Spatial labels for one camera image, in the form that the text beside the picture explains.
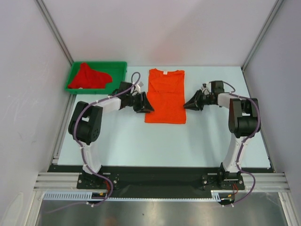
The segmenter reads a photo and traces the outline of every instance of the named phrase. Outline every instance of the light blue table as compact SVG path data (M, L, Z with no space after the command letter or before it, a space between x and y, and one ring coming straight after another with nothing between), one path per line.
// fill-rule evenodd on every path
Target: light blue table
M126 81L132 73L141 73L143 91L148 90L149 70L154 67L128 67ZM185 100L200 89L202 83L224 80L236 88L236 93L248 96L240 67L163 66L162 71L185 71ZM93 102L105 95L77 95L78 101ZM103 116L101 133L96 141L103 165L219 167L226 156L231 134L228 110L205 106L204 111L187 110L184 125L147 124L144 114L127 107ZM82 165L79 147L67 132L63 141L59 165ZM260 133L248 145L243 167L269 168L269 160Z

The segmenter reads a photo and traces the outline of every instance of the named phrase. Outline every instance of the green tray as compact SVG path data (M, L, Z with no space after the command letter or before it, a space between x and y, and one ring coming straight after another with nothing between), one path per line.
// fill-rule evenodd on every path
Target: green tray
M68 85L72 82L73 78L79 72L80 64L86 62L91 69L108 73L113 82L107 83L104 89L69 89ZM72 94L111 94L119 85L124 81L127 73L126 62L113 62L113 61L77 61L74 62L66 82L65 90Z

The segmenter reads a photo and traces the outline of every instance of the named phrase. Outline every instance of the cable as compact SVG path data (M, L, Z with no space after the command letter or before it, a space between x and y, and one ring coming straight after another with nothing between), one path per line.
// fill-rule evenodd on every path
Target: cable
M258 106L256 105L256 103L255 103L251 98L249 98L249 97L244 97L244 96L239 96L239 95L237 95L237 94L234 94L233 92L236 91L235 88L234 88L232 85L230 85L229 83L227 83L227 82L224 82L224 81L223 81L223 83L225 83L225 84L227 84L227 85L229 85L230 87L233 88L234 91L230 92L229 95L231 95L231 96L233 96L233 97L237 97L237 98L241 98L241 99L246 99L246 100L250 101L251 104L255 107L256 112L257 112L257 125L256 125L256 128L255 128L255 130L254 130L254 132L253 132L252 134L250 134L249 136L247 136L247 137L242 141L242 144L241 144L241 146L240 146L240 149L239 149L239 151L238 151L238 155L237 155L237 158L236 158L236 166L237 166L238 170L239 170L241 173L248 174L248 175L250 175L250 176L253 178L253 185L252 185L250 191L249 191L244 197L242 197L241 199L239 199L239 200L237 200L236 202L234 202L234 203L238 203L238 202L240 202L240 201L243 201L246 197L248 197L248 196L252 193L252 191L254 190L254 188L255 188L255 184L256 184L255 176L254 176L252 173L243 171L243 170L241 169L241 167L239 166L239 158L240 158L241 153L242 153L242 150L243 150L243 148L244 148L244 143L245 143L249 138L253 137L253 136L258 132L259 127L260 127L260 123L261 123L261 118L260 118L260 112L259 112Z
M77 137L76 137L77 127L78 127L79 121L81 120L82 116L84 115L84 113L86 112L86 110L87 110L89 107L91 107L91 106L93 106L93 105L95 105L95 104L97 104L97 103L100 103L100 102L102 102L102 101L109 100L109 99L114 98L114 97L118 97L118 96L120 96L120 95L122 95L122 94L128 92L128 91L131 90L133 87L135 87L135 86L138 84L138 82L139 82L139 80L140 80L140 77L141 77L141 75L140 75L139 72L134 72L134 73L132 74L131 81L133 81L133 77L134 77L135 74L138 74L138 79L137 79L137 81L136 81L131 87L129 87L128 89L126 89L126 90L124 90L124 91L122 91L122 92L120 92L120 93L117 93L117 94L115 94L115 95L113 95L113 96L106 97L106 98L104 98L104 99L101 99L101 100L98 100L98 101L94 101L94 102L88 104L88 105L82 110L82 112L79 114L79 116L78 116L78 118L77 118L77 120L76 120L76 122L75 122L74 131L73 131L73 138L74 138L74 140L75 140L75 141L79 144L79 146L80 146L80 149L81 149L81 156L82 156L82 159L83 159L83 162L84 162L86 168L87 168L93 175L95 175L95 176L97 176L97 177L99 177L99 178L101 178L101 179L105 179L106 181L108 181L109 184L110 184L110 187L111 187L111 190L110 190L109 194L108 194L102 201L100 201L99 203L97 203L97 204L92 204L92 207L93 207L93 206L99 206L99 205L101 205L105 200L107 200L107 199L111 196L111 194L112 194L112 192L113 192L113 183L111 182L110 179L108 179L108 178L106 178L106 177L104 177L104 176L102 176L102 175L97 174L96 172L94 172L94 171L89 167L89 165L88 165L88 163L87 163L87 161L86 161L85 155L84 155L84 146L83 146L83 144L82 144L82 143L77 139Z
M235 93L236 92L236 89L230 83L227 83L225 81L222 81L222 82L225 83L225 84L227 84L228 86L230 86L233 89L233 91L231 91L230 93Z
M222 81L222 82L223 82L224 84L230 86L230 87L233 89L233 91L230 92L231 94L234 93L234 92L236 92L236 89L235 89L234 86L232 86L230 83L227 83L226 81Z
M233 195L236 195L238 193L238 191L239 191L238 187L237 187L236 184L233 184L232 186L233 186L233 190L236 190L236 192L234 192Z
M93 105L95 105L95 104L97 104L97 103L100 103L100 102L102 102L102 101L109 100L109 99L111 99L111 98L113 98L113 97L118 97L118 96L120 96L120 95L122 95L122 94L128 92L128 91L131 90L133 87L135 87L135 85L138 84L138 82L139 82L139 80L140 80L140 77L141 77L141 75L140 75L139 72L134 72L134 73L132 74L132 77L131 77L132 83L133 83L133 77L134 77L135 74L138 74L138 79L137 79L137 81L136 81L130 88L128 88L128 89L126 89L126 90L124 90L124 91L122 91L122 92L120 92L120 93L117 93L117 94L115 94L115 95L113 95L113 96L106 97L106 98L104 98L104 99L101 99L101 100L98 100L98 101L94 101L94 102L88 104L88 106L86 106L86 107L82 110L82 112L79 114L79 116L78 116L78 118L77 118L77 120L76 120L76 122L75 122L74 131L73 131L73 138L74 138L74 140L75 140L75 141L79 144L79 146L80 146L80 149L81 149L81 156L82 156L82 159L83 159L84 164L86 165L86 168L87 168L93 175L95 175L95 176L97 176L97 177L99 177L99 178L105 179L106 182L109 182L110 187L111 187L111 188L109 188L109 187L108 187L109 184L106 183L106 184L107 184L107 190L108 190L109 194L108 194L103 200L101 200L99 203L92 204L91 207L101 205L105 200L107 200L107 199L111 196L111 194L112 194L112 192L113 192L113 183L111 182L110 179L108 179L108 178L106 178L106 177L104 177L104 176L102 176L102 175L97 174L96 172L94 172L94 171L88 166L87 161L86 161L86 158L85 158L85 155L84 155L84 146L83 146L83 144L82 144L82 143L77 139L77 137L76 137L77 127L78 127L79 121L81 120L81 117L83 116L83 114L86 112L86 110L87 110L89 107L91 107L91 106L93 106ZM78 204L88 204L88 202L75 202L75 203L71 203L71 204L69 204L69 205L66 205L66 206L63 206L63 207L60 207L60 208L51 210L51 211L46 211L45 213L46 213L46 214L54 213L54 212L57 212L57 211L59 211L59 210L63 210L63 209L66 209L66 208L68 208L68 207L75 206L75 205L78 205Z

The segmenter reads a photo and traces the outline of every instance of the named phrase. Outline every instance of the robotic arm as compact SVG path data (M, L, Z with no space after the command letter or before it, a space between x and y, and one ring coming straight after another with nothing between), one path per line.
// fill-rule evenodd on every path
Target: robotic arm
M218 171L217 182L240 180L241 162L245 149L253 138L258 123L258 115L255 106L246 99L240 99L231 93L224 92L223 81L212 81L211 92L207 84L196 92L196 94L185 105L185 109L195 111L203 110L205 105L218 105L229 109L229 130L232 133L227 155ZM258 106L258 100L251 98Z
M141 92L142 85L143 84L140 82L135 85L135 88L130 89L133 86L132 83L124 81L121 82L119 88L111 94L112 96L127 89L130 90L117 97L109 98L108 100L90 106L80 119L77 126L76 138L79 141L83 142L84 158L87 161L88 166L94 172L98 172L102 164L100 162L101 158L100 156L98 156L99 152L96 148L92 148L91 143L96 141L99 137L103 114L121 110L126 106L133 107L133 110L137 113L150 113L154 111L153 107L150 105L146 97L146 93ZM79 101L76 104L68 127L68 132L72 135L72 137L74 136L73 133L76 121L81 112L87 106L88 103L83 101ZM83 166L83 170L88 174L92 174L92 172L87 168L86 165Z

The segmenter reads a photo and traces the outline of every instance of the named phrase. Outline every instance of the folded t-shirt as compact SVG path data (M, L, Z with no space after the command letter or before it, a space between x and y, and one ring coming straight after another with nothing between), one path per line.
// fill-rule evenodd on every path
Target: folded t-shirt
M147 98L155 111L145 115L146 123L186 123L184 76L185 71L150 70Z

